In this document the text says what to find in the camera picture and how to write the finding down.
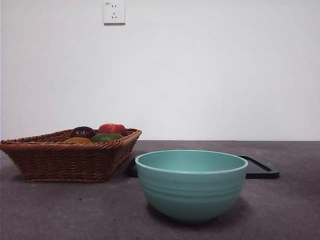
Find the apple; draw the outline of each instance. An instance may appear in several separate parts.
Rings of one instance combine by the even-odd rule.
[[[126,136],[127,131],[125,126],[121,124],[105,123],[99,127],[98,134],[121,134],[122,136]]]

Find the outlet faceplate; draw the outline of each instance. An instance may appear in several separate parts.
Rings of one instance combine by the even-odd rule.
[[[124,0],[110,0],[103,3],[104,25],[126,24],[126,3]]]

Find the basket rim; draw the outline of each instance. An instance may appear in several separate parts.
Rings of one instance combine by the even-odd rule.
[[[140,136],[142,134],[141,130],[135,129],[135,128],[126,128],[127,131],[132,131],[132,133],[116,140],[106,141],[106,142],[63,142],[63,141],[57,141],[57,142],[50,142],[50,141],[28,141],[25,142],[23,140],[29,139],[29,138],[43,138],[48,137],[50,135],[54,134],[63,134],[65,132],[71,131],[72,129],[66,129],[61,131],[56,131],[52,133],[47,133],[43,135],[37,135],[37,136],[30,136],[30,137],[21,137],[17,139],[7,139],[7,140],[1,140],[0,146],[4,145],[50,145],[50,146],[105,146],[105,145],[113,145],[113,144],[120,144],[124,142],[125,140],[135,137],[136,135]]]

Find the dark purple fruit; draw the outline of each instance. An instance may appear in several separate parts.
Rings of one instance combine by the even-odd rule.
[[[78,126],[70,132],[70,138],[87,138],[91,139],[96,135],[95,130],[88,126]]]

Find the bowl rim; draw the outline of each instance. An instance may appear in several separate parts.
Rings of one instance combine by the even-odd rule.
[[[179,170],[169,170],[169,169],[163,169],[163,168],[156,168],[148,165],[144,165],[141,162],[139,162],[139,159],[150,154],[155,154],[155,153],[162,153],[162,152],[207,152],[207,153],[215,153],[215,154],[221,154],[221,155],[227,155],[231,156],[237,159],[240,159],[244,162],[244,165],[237,167],[237,168],[232,168],[228,170],[220,170],[220,171],[179,171]],[[225,153],[225,152],[220,152],[220,151],[210,151],[210,150],[190,150],[190,149],[172,149],[172,150],[160,150],[160,151],[151,151],[147,152],[144,154],[141,154],[135,158],[135,164],[139,165],[142,168],[149,169],[149,170],[154,170],[158,172],[164,172],[164,173],[176,173],[176,174],[190,174],[190,175],[207,175],[207,174],[223,174],[223,173],[231,173],[231,172],[236,172],[241,169],[245,169],[248,166],[248,161],[245,160],[242,157],[239,157],[237,155]]]

